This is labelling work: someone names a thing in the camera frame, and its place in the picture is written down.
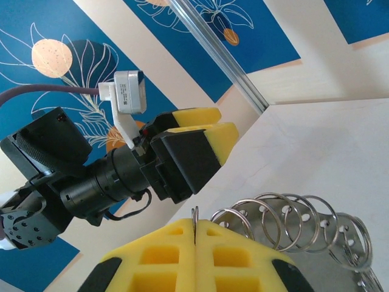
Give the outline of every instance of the cylindrical motor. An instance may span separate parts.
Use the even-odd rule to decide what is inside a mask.
[[[60,193],[66,209],[78,218],[96,216],[113,204],[139,195],[150,184],[127,145],[87,166],[87,175]]]

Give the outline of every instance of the metal ring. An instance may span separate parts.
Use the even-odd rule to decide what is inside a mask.
[[[284,193],[283,195],[286,196],[286,197],[290,197],[291,196],[291,197],[295,198],[296,200],[293,200],[293,202],[296,202],[296,203],[298,203],[298,201],[304,202],[306,207],[311,211],[311,214],[314,217],[314,220],[315,220],[315,232],[314,232],[314,235],[312,236],[311,240],[307,244],[305,244],[304,246],[300,246],[300,245],[296,244],[297,248],[291,248],[291,249],[288,250],[288,252],[302,252],[302,251],[306,251],[307,249],[309,249],[316,242],[316,240],[318,238],[318,234],[319,234],[319,230],[320,230],[320,216],[319,216],[317,210],[315,209],[315,207],[305,197],[296,195],[294,193]],[[289,239],[292,240],[292,238],[291,238],[291,236],[289,234],[289,230],[288,230],[287,224],[286,224],[286,217],[287,217],[287,214],[285,214],[285,221],[284,221],[285,233],[289,237]]]
[[[261,195],[256,196],[255,199],[259,200],[260,198],[262,198],[264,196],[275,196],[275,197],[277,197],[277,198],[279,198],[281,200],[286,201],[288,203],[288,205],[297,213],[299,222],[298,222],[298,232],[297,232],[296,239],[293,240],[292,243],[290,243],[289,245],[287,245],[285,247],[280,246],[280,249],[277,249],[277,251],[280,251],[280,252],[287,251],[287,250],[291,249],[293,246],[295,246],[296,243],[298,242],[298,239],[300,239],[300,237],[301,237],[301,230],[302,230],[302,227],[303,227],[303,217],[301,216],[300,210],[298,210],[296,208],[296,206],[294,206],[293,202],[289,198],[287,198],[286,196],[280,195],[279,193],[262,193]],[[269,233],[267,231],[266,225],[264,224],[264,216],[265,216],[265,212],[262,214],[263,231],[264,231],[267,239],[269,239],[271,243],[275,244],[275,242],[270,237],[270,235],[269,235]]]
[[[215,222],[217,219],[220,218],[220,217],[218,217],[218,218],[215,219],[215,217],[217,215],[219,215],[220,213],[223,213],[223,212],[228,212],[228,213],[231,213],[231,214],[234,214],[234,215],[238,216],[239,219],[242,221],[243,227],[245,229],[244,233],[246,234],[246,237],[249,238],[249,239],[255,240],[253,229],[251,227],[250,222],[247,220],[247,218],[245,216],[242,215],[241,212],[238,212],[237,210],[234,210],[234,209],[231,209],[231,208],[220,209],[220,210],[216,211],[212,215],[211,221]]]
[[[371,266],[371,262],[373,261],[373,251],[371,247],[371,239],[369,232],[367,231],[367,227],[365,224],[362,222],[361,219],[348,215],[346,213],[338,213],[339,217],[345,217],[349,219],[355,226],[356,228],[359,229],[360,233],[362,234],[363,242],[365,243],[365,255],[363,257],[363,261],[359,262],[358,265],[347,265],[340,261],[335,254],[330,250],[330,255],[331,257],[342,267],[346,269],[350,269],[352,271],[358,271],[362,272],[367,270]]]
[[[197,233],[197,224],[199,222],[199,206],[196,206],[195,209],[192,208],[192,223],[193,223],[193,233],[194,233],[194,243],[196,244],[196,233]]]
[[[384,292],[384,289],[382,288],[377,276],[375,275],[372,269],[361,273],[361,278],[362,280],[360,280],[359,283],[365,289],[365,291],[369,291],[366,288],[371,287],[373,291]]]
[[[269,210],[269,212],[272,214],[272,216],[277,224],[277,240],[276,241],[274,241],[270,237],[269,233],[267,233],[266,228],[264,227],[263,215],[262,215],[261,222],[262,222],[262,227],[264,229],[264,232],[265,232],[267,239],[269,239],[269,241],[273,244],[273,249],[277,249],[280,245],[280,242],[281,242],[281,220],[278,217],[277,213],[274,211],[274,209],[270,205],[266,204],[263,201],[257,200],[257,199],[243,199],[243,200],[237,201],[234,205],[232,205],[231,208],[236,208],[238,206],[242,206],[242,205],[247,204],[247,203],[254,203],[254,204],[258,204],[260,206],[263,206],[264,208]]]
[[[318,200],[318,201],[322,202],[331,212],[332,217],[334,219],[334,223],[336,224],[336,231],[335,231],[334,238],[329,243],[328,243],[328,239],[327,239],[326,228],[324,228],[324,239],[325,239],[327,246],[325,246],[324,248],[309,249],[306,251],[306,252],[309,252],[311,254],[318,254],[318,253],[325,251],[327,249],[331,249],[334,246],[334,244],[336,243],[338,236],[339,236],[339,219],[338,219],[338,215],[336,214],[334,208],[332,208],[332,206],[330,204],[328,204],[327,201],[325,201],[324,199],[319,198],[318,196],[311,196],[311,195],[304,196],[304,197],[306,199],[314,199],[314,200]]]

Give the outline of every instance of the white wall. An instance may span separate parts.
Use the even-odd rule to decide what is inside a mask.
[[[300,61],[249,74],[270,104],[389,97],[389,33],[347,44],[323,0],[264,0]]]
[[[22,292],[22,290],[19,290],[15,288],[14,286],[9,285],[8,283],[4,282],[3,280],[0,280],[0,291],[1,292]]]

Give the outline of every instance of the white table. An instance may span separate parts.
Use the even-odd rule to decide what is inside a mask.
[[[317,195],[358,216],[373,241],[373,270],[389,289],[389,99],[271,106],[226,165],[170,220],[263,192]]]

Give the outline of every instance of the blue wallpaper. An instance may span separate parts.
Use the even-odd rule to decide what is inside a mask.
[[[183,32],[186,28],[173,11],[168,6],[156,6],[146,0],[124,1],[205,93],[217,102],[232,84],[196,39],[187,31]]]
[[[225,93],[230,83],[163,0],[125,2],[214,101]],[[246,73],[300,58],[262,0],[191,3]]]
[[[389,0],[324,0],[348,44],[389,32]]]
[[[0,279],[25,292],[42,292],[78,252],[60,238],[44,248],[0,249]]]
[[[30,83],[96,87],[110,81],[116,70],[137,69],[72,0],[8,0],[0,2],[0,10],[0,92]],[[136,120],[147,122],[175,110],[148,79],[146,93],[148,109]],[[0,108],[0,139],[56,106],[65,108],[93,144],[89,161],[121,143],[108,103],[46,92],[19,96]],[[0,251],[0,279],[26,292],[43,291],[77,253],[60,238],[43,248]]]

